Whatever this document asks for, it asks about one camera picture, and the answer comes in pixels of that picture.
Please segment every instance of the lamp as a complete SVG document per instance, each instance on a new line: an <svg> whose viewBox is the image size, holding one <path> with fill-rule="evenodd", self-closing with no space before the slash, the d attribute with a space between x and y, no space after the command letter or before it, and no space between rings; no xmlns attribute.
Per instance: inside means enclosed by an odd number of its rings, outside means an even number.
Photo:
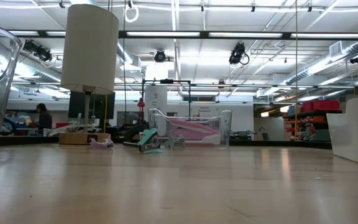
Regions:
<svg viewBox="0 0 358 224"><path fill-rule="evenodd" d="M118 25L114 14L98 6L68 8L61 86L85 93L85 130L90 95L114 91Z"/></svg>

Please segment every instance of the wooden table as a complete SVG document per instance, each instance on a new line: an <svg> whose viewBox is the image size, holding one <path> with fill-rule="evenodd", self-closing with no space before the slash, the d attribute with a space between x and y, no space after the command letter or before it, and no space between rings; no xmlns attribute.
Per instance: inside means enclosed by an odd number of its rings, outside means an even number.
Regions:
<svg viewBox="0 0 358 224"><path fill-rule="evenodd" d="M358 223L358 164L302 148L0 147L0 223Z"/></svg>

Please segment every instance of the shelf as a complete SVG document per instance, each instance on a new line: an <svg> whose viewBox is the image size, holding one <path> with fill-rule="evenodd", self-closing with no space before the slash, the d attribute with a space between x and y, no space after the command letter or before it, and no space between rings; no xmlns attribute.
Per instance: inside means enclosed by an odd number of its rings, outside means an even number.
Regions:
<svg viewBox="0 0 358 224"><path fill-rule="evenodd" d="M307 111L298 113L297 118L305 118L307 116L319 116L319 115L325 115L328 113L342 113L340 110L317 110L317 111ZM292 119L295 118L295 114L283 116L285 119Z"/></svg>

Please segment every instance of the white wall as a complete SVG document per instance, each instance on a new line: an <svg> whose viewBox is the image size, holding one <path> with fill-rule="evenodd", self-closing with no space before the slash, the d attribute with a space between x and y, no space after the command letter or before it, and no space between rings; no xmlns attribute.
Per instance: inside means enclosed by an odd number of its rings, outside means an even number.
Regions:
<svg viewBox="0 0 358 224"><path fill-rule="evenodd" d="M255 118L254 131L257 133L254 140L263 141L262 133L268 134L269 141L284 141L283 118Z"/></svg>
<svg viewBox="0 0 358 224"><path fill-rule="evenodd" d="M68 111L68 101L17 101L9 100L7 109L9 110L34 110L37 104L45 103L50 111ZM126 106L127 111L139 111L137 103L128 102ZM232 125L233 131L245 131L254 129L254 106L251 104L223 104L223 103L192 103L191 116L200 113L201 116L215 116L222 110L232 111ZM110 120L111 125L117 125L117 112L125 111L124 102L116 102L114 105L114 119ZM187 103L169 103L167 112L176 112L178 116L188 116Z"/></svg>

